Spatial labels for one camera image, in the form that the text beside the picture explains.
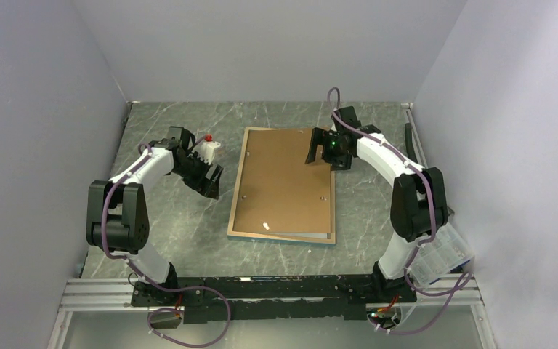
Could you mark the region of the clear plastic screw box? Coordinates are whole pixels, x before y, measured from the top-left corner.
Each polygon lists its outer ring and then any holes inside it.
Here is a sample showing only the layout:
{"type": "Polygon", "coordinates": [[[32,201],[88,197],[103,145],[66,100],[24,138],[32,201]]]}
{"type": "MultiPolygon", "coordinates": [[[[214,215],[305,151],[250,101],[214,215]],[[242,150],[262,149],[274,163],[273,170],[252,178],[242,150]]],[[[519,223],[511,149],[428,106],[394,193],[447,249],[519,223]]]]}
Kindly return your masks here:
{"type": "Polygon", "coordinates": [[[410,276],[418,286],[427,286],[473,259],[471,247],[448,223],[437,230],[432,242],[420,248],[411,263],[410,276]]]}

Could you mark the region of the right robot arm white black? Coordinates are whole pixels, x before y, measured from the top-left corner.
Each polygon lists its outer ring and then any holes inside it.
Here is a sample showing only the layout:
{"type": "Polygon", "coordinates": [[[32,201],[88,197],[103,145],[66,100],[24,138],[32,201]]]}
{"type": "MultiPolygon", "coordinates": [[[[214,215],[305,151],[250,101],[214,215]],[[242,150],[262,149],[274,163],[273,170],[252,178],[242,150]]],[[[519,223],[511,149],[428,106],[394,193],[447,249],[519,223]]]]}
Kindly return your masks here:
{"type": "Polygon", "coordinates": [[[426,286],[448,272],[434,258],[434,242],[448,222],[448,205],[442,172],[411,160],[372,124],[363,125],[352,106],[334,109],[330,129],[315,127],[305,162],[319,153],[331,170],[348,170],[358,158],[373,167],[391,186],[390,222],[394,233],[377,265],[379,277],[371,281],[371,294],[378,301],[392,299],[397,280],[409,278],[426,286]]]}

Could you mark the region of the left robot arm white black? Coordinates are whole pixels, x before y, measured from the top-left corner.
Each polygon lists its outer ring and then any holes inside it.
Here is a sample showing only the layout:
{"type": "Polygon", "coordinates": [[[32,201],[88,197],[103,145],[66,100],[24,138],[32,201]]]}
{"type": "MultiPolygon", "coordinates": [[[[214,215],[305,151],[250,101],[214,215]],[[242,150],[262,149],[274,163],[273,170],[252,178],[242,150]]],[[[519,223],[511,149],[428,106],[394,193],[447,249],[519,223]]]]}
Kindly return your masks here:
{"type": "Polygon", "coordinates": [[[203,197],[219,198],[223,172],[214,159],[222,144],[211,135],[196,138],[184,127],[169,127],[160,140],[141,143],[139,157],[109,180],[89,186],[86,240],[110,260],[121,260],[150,286],[160,305],[179,295],[175,267],[149,242],[150,221],[145,194],[164,176],[177,175],[203,197]]]}

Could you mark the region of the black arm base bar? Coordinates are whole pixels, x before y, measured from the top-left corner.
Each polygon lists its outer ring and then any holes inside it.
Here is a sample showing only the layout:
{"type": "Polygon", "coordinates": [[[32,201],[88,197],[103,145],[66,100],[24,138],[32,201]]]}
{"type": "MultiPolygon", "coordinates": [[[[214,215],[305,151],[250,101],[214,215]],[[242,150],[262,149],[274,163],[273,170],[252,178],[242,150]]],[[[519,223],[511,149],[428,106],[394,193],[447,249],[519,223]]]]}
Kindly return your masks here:
{"type": "Polygon", "coordinates": [[[375,307],[414,303],[403,281],[371,274],[319,276],[180,277],[181,292],[134,285],[134,307],[180,305],[186,324],[209,321],[340,317],[364,320],[375,307]]]}

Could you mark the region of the aluminium extrusion rail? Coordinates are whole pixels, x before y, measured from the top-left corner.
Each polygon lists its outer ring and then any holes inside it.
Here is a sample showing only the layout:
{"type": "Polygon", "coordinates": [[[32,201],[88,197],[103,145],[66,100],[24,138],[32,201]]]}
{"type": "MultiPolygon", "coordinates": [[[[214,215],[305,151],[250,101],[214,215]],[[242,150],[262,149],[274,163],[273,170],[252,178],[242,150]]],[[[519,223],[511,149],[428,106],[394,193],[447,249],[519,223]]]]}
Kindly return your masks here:
{"type": "MultiPolygon", "coordinates": [[[[450,289],[455,285],[459,274],[443,276],[436,283],[431,285],[428,292],[441,292],[450,289]]],[[[104,278],[104,279],[83,279],[74,278],[68,280],[65,291],[60,301],[59,311],[146,311],[155,310],[162,305],[134,305],[134,287],[128,282],[127,278],[104,278]]],[[[282,300],[295,302],[297,300],[321,301],[322,297],[271,297],[271,300],[282,300]]],[[[415,302],[407,302],[406,297],[401,298],[393,307],[412,307],[412,306],[442,306],[447,299],[446,296],[430,297],[422,294],[416,295],[415,302]]],[[[484,301],[475,277],[471,277],[468,284],[456,291],[449,306],[476,306],[484,307],[484,301]]]]}

